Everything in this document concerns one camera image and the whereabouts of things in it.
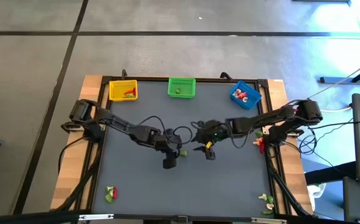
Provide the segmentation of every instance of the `white cable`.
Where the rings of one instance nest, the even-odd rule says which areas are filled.
[[[343,108],[343,109],[340,109],[340,110],[320,110],[320,111],[325,112],[325,113],[337,113],[337,112],[350,110],[351,108],[352,108],[351,106],[348,106],[347,108]]]
[[[352,74],[350,74],[350,75],[346,76],[344,79],[342,79],[342,80],[340,80],[340,81],[336,82],[335,84],[333,84],[333,85],[331,85],[331,86],[329,86],[329,87],[325,88],[324,90],[319,91],[318,93],[315,93],[315,94],[313,94],[313,95],[309,96],[307,99],[309,100],[309,99],[310,99],[310,98],[312,98],[313,96],[316,96],[316,95],[318,95],[318,94],[320,94],[320,93],[324,92],[325,90],[327,90],[327,89],[329,89],[329,88],[332,88],[332,87],[334,87],[334,86],[336,86],[336,85],[339,85],[340,83],[344,82],[346,79],[348,79],[350,76],[354,75],[354,74],[355,74],[356,72],[358,72],[358,71],[360,71],[360,68],[359,68],[359,69],[357,69],[356,71],[354,71]]]

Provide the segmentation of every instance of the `wooden table frame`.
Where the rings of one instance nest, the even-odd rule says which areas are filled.
[[[108,85],[105,85],[105,89],[101,88],[102,83],[105,82],[103,81],[104,78],[106,77],[99,75],[85,76],[79,98],[93,101],[101,100],[102,108],[106,107],[108,102]],[[260,83],[268,87],[264,88],[262,85],[260,86],[260,92],[263,95],[262,111],[264,113],[270,110],[278,109],[288,102],[285,93],[285,86],[282,80],[260,80]],[[271,101],[271,105],[267,104],[267,98]],[[83,131],[71,132],[69,134],[68,143],[80,138],[82,134]],[[287,141],[296,144],[295,138],[288,137]],[[88,151],[88,143],[86,141],[79,141],[66,150],[62,159],[61,171],[55,186],[55,192],[50,206],[51,208],[57,208],[60,206],[76,187],[82,172],[86,168],[84,166],[90,166],[91,164],[91,162],[89,162],[89,164],[84,163],[86,154],[90,154],[91,161],[94,159],[97,144],[94,145],[95,146],[92,146],[92,150]],[[308,196],[305,175],[301,164],[300,153],[291,146],[287,145],[281,146],[280,149],[280,161],[276,161],[276,159],[273,158],[274,166],[278,168],[278,162],[280,164],[282,163],[285,181],[288,188],[291,190],[297,201],[301,203],[302,207],[307,212],[313,213],[310,198]],[[87,207],[87,199],[90,196],[90,180],[83,190],[82,200],[77,202],[78,208]],[[275,183],[275,192],[277,195],[278,213],[286,214],[287,207],[289,209],[289,205],[286,206],[287,203],[284,202],[281,190],[277,183]],[[296,215],[293,209],[291,209],[291,212],[293,215]]]

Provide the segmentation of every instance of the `yellow basket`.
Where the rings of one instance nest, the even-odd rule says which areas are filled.
[[[125,92],[135,89],[135,97],[126,97]],[[111,81],[110,100],[113,101],[134,101],[137,100],[137,80]]]

